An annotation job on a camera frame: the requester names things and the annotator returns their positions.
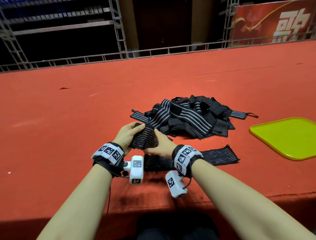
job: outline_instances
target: yellow-green plastic tray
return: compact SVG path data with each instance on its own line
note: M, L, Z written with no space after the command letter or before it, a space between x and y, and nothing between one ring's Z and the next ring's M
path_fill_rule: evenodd
M316 123L291 117L250 127L250 132L292 160L316 157Z

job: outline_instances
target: red tablecloth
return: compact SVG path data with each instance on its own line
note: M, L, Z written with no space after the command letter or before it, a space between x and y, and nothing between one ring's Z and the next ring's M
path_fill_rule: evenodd
M288 160L249 128L288 117L316 121L315 53L316 41L308 41L1 74L1 239L33 239L90 170L92 153L134 121L131 109L191 94L259 118L232 118L228 138L175 143L201 151L229 144L241 160L220 169L276 202L314 201L316 159ZM214 209L195 181L175 200L164 173L145 174L142 186L115 178L101 228L117 226L119 233L107 235L119 238L132 229L129 217L189 208Z

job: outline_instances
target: person's right hand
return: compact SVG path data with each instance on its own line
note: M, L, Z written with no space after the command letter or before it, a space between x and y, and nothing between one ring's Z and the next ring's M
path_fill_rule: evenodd
M165 158L172 158L172 152L176 148L176 144L169 140L169 138L163 133L155 129L155 134L158 139L158 147L144 149L144 153L159 155Z

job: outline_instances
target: forearm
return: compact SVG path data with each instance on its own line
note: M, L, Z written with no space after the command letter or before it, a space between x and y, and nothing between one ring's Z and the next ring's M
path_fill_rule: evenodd
M315 240L316 237L266 197L204 160L192 175L243 240Z
M94 239L111 181L106 169L94 165L37 239Z

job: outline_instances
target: dark pants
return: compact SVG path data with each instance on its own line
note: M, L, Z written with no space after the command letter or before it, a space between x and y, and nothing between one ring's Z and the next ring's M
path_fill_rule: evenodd
M137 221L137 240L219 240L211 218L196 213L156 213Z

